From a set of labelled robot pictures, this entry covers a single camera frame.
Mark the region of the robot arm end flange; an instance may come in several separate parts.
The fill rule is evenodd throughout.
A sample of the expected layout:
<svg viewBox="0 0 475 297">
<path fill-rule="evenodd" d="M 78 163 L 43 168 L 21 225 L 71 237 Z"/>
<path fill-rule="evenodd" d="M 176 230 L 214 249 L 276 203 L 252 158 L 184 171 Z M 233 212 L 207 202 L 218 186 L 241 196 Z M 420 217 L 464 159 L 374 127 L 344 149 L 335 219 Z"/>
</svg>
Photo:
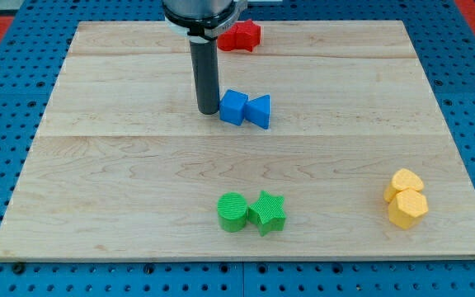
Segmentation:
<svg viewBox="0 0 475 297">
<path fill-rule="evenodd" d="M 247 0 L 162 0 L 165 21 L 190 42 L 203 44 L 229 31 Z"/>
</svg>

